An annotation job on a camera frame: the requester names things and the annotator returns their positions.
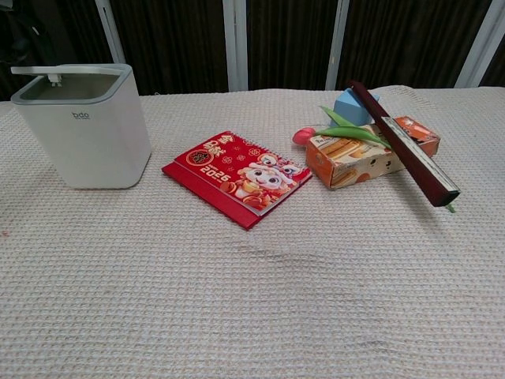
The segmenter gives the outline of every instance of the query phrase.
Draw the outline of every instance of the green leaf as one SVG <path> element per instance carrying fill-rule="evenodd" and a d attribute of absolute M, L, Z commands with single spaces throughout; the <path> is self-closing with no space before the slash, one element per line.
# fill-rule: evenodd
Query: green leaf
<path fill-rule="evenodd" d="M 452 204 L 447 204 L 445 208 L 449 209 L 450 213 L 456 213 L 455 207 Z"/>
<path fill-rule="evenodd" d="M 346 120 L 340 114 L 335 113 L 332 109 L 322 106 L 321 109 L 326 112 L 330 118 L 335 121 L 338 126 L 356 126 L 351 121 Z"/>
<path fill-rule="evenodd" d="M 331 137 L 346 137 L 356 140 L 373 141 L 391 149 L 391 146 L 378 138 L 375 134 L 370 133 L 367 129 L 358 128 L 356 126 L 339 126 L 338 128 L 329 128 L 320 130 L 314 133 L 315 136 L 331 136 Z"/>

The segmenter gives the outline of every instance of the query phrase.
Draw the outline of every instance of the waffle blanket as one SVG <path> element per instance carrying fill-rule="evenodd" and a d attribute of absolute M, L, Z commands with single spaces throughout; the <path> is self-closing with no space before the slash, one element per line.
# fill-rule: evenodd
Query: waffle blanket
<path fill-rule="evenodd" d="M 0 377 L 505 376 L 505 88 L 377 88 L 461 188 L 313 178 L 246 232 L 160 168 L 227 129 L 303 161 L 339 92 L 147 96 L 128 190 L 67 188 L 0 107 Z"/>

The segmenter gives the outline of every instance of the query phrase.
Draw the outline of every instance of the logo on trash can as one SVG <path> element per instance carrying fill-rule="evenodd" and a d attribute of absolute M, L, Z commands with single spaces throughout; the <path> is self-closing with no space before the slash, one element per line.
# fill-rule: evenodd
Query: logo on trash can
<path fill-rule="evenodd" d="M 89 120 L 89 114 L 87 113 L 74 113 L 72 112 L 72 116 L 76 119 L 76 120 Z"/>

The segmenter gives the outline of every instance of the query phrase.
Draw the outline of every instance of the snack box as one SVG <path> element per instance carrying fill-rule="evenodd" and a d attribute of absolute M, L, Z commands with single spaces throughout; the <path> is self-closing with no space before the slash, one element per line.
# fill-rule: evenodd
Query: snack box
<path fill-rule="evenodd" d="M 396 122 L 419 144 L 428 155 L 438 150 L 440 137 L 408 116 Z M 382 137 L 376 125 L 362 128 Z M 329 189 L 350 186 L 405 168 L 389 148 L 380 144 L 349 138 L 315 136 L 306 150 L 307 165 Z"/>

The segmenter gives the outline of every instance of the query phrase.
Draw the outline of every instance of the white trash can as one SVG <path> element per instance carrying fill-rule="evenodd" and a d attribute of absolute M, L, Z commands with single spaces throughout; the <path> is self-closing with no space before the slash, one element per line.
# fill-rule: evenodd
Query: white trash can
<path fill-rule="evenodd" d="M 132 67 L 13 67 L 35 75 L 11 101 L 68 186 L 135 185 L 151 144 Z"/>

